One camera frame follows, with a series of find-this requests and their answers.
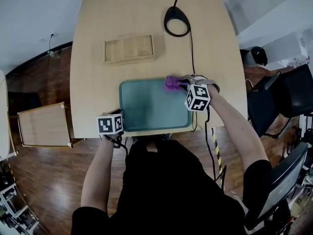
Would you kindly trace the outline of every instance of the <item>wall outlet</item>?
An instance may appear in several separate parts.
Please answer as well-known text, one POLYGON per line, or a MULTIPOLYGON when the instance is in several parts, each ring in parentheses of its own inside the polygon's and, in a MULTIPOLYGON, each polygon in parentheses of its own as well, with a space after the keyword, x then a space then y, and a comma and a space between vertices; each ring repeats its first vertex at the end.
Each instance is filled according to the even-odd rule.
POLYGON ((51 32, 51 33, 49 34, 49 37, 51 37, 51 35, 53 35, 54 37, 59 36, 59 34, 58 34, 58 33, 55 33, 55 32, 51 32))

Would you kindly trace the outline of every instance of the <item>wooden box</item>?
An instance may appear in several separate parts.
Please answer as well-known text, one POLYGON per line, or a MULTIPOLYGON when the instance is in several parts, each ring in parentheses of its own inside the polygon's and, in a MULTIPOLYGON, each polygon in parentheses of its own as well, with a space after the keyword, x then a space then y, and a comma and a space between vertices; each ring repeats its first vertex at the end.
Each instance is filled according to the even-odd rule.
POLYGON ((155 60, 152 35, 122 37, 104 42, 103 62, 123 65, 155 60))

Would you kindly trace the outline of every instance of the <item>shoe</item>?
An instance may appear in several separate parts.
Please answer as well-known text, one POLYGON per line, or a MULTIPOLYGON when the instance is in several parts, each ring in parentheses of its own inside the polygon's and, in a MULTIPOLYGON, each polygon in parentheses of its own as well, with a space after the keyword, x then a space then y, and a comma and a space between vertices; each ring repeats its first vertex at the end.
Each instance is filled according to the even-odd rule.
POLYGON ((157 135, 156 140, 165 140, 168 141, 171 137, 172 133, 160 134, 157 135))
POLYGON ((136 143, 136 142, 138 142, 139 141, 139 136, 134 136, 134 137, 132 137, 132 139, 133 139, 133 144, 134 143, 136 143))

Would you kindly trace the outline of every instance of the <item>purple cloth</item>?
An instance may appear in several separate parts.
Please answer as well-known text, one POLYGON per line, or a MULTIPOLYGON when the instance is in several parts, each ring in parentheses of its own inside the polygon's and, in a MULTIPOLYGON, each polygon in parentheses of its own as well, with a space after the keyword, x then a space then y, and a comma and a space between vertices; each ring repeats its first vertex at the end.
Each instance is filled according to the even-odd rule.
POLYGON ((188 85, 188 82, 180 82, 179 77, 167 76, 164 84, 164 90, 166 92, 179 92, 181 91, 180 85, 188 85))

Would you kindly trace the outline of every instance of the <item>white table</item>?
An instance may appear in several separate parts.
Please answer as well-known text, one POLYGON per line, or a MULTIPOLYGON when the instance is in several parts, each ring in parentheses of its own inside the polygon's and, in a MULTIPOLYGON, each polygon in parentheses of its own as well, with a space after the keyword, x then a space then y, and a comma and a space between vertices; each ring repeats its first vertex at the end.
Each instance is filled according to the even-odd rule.
MULTIPOLYGON (((126 80, 191 74, 189 35, 172 37, 163 28, 175 0, 83 0, 73 40, 70 100, 75 138, 97 138, 96 117, 119 108, 118 88, 126 80), (103 63, 103 43, 123 36, 151 34, 156 60, 110 67, 103 63)), ((247 118, 244 69, 235 32, 222 0, 178 0, 192 28, 195 70, 214 79, 221 95, 247 118)), ((204 128, 206 113, 198 114, 204 128)), ((211 109, 208 127, 223 122, 211 109)), ((125 136, 183 132, 193 127, 125 132, 125 136)))
POLYGON ((8 93, 3 71, 0 70, 0 157, 6 158, 10 151, 10 135, 8 121, 8 93))

